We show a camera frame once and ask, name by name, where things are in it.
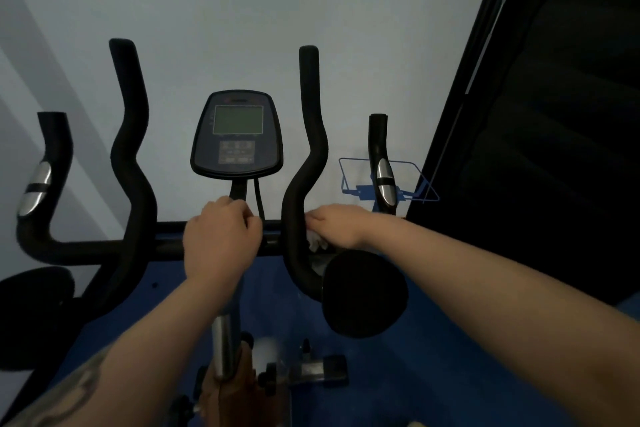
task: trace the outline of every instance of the blue mat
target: blue mat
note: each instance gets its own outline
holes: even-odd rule
[[[124,303],[84,327],[52,384],[115,341],[184,278],[182,262],[149,264]],[[640,295],[622,309],[640,316]],[[355,341],[329,329],[320,304],[293,285],[281,257],[262,257],[245,275],[241,320],[255,338],[274,336],[282,342],[285,357],[297,358],[305,337],[318,356],[346,355],[347,388],[293,390],[296,427],[395,427],[411,420],[428,427],[572,425],[560,407],[500,366],[412,283],[402,318],[378,337]],[[207,333],[178,391],[191,396],[197,368],[210,360]]]

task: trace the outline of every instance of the left hand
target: left hand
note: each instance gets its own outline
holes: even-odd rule
[[[188,280],[220,283],[230,293],[249,268],[262,241],[262,220],[245,201],[223,196],[210,201],[185,229],[184,269]]]

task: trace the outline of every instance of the black round pad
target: black round pad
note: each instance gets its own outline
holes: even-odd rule
[[[343,336],[361,339],[384,332],[402,316],[408,298],[400,270],[375,253],[346,250],[324,272],[324,318]]]
[[[51,347],[60,305],[74,296],[74,279],[62,267],[45,267],[0,282],[0,370],[34,369]]]

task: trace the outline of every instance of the tattoo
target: tattoo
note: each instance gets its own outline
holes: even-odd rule
[[[82,408],[95,393],[100,367],[111,345],[45,393],[12,420],[7,427],[53,427]]]

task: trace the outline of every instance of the stationary bike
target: stationary bike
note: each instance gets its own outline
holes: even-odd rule
[[[60,243],[49,224],[67,178],[73,144],[66,115],[38,114],[45,155],[29,182],[18,212],[17,238],[34,259],[54,265],[100,264],[97,276],[83,294],[84,320],[108,313],[138,285],[149,261],[184,258],[182,241],[156,238],[157,204],[151,185],[136,162],[148,124],[148,100],[137,50],[133,42],[112,39],[111,56],[122,90],[125,116],[111,150],[116,178],[131,202],[122,240]],[[303,121],[310,154],[291,180],[282,200],[280,221],[264,221],[259,256],[282,255],[289,275],[310,298],[322,304],[333,331],[354,339],[385,331],[406,308],[408,289],[403,275],[386,259],[362,250],[323,250],[334,256],[323,273],[310,264],[304,200],[322,173],[328,142],[320,107],[319,57],[314,46],[299,51]],[[386,115],[372,115],[369,153],[376,202],[381,212],[395,213],[397,199],[386,152]],[[231,181],[230,197],[245,199],[253,179],[260,217],[264,219],[258,179],[282,168],[282,135],[272,98],[266,93],[231,90],[213,93],[206,102],[191,151],[194,172]],[[289,387],[305,382],[325,386],[348,383],[344,356],[314,360],[308,341],[299,364],[272,362],[256,375],[252,363],[253,338],[240,326],[239,297],[233,298],[212,325],[213,358],[200,369],[194,400],[186,396],[172,404],[172,425],[185,425],[198,411],[209,425],[276,426],[289,423]]]

